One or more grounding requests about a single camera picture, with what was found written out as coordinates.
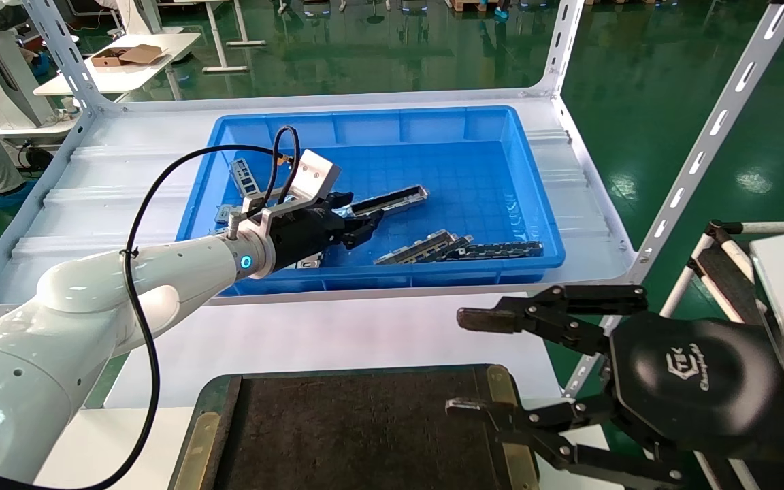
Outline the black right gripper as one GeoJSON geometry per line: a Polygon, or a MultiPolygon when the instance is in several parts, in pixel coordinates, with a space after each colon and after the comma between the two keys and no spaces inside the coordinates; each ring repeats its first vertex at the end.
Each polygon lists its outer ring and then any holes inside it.
{"type": "Polygon", "coordinates": [[[535,297],[501,297],[489,309],[459,309],[457,324],[466,331],[527,332],[584,355],[609,351],[620,404],[593,396],[526,410],[458,397],[446,402],[446,414],[482,422],[498,442],[526,446],[557,470],[626,488],[685,486],[675,446],[660,437],[734,458],[768,448],[766,419],[784,373],[766,332],[715,318],[682,321],[640,313],[647,309],[645,290],[634,285],[551,286],[535,297]],[[583,319],[631,314],[610,337],[583,319]],[[634,430],[631,438],[647,444],[653,458],[564,436],[609,421],[634,430]]]}

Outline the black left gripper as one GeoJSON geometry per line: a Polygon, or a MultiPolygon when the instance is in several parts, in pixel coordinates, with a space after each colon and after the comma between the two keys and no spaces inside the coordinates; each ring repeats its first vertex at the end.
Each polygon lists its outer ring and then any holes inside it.
{"type": "Polygon", "coordinates": [[[330,192],[318,203],[274,218],[269,230],[274,245],[272,271],[286,269],[333,245],[343,244],[346,249],[353,249],[369,241],[384,211],[379,209],[349,218],[336,214],[335,210],[347,208],[353,197],[352,192],[330,192]]]}

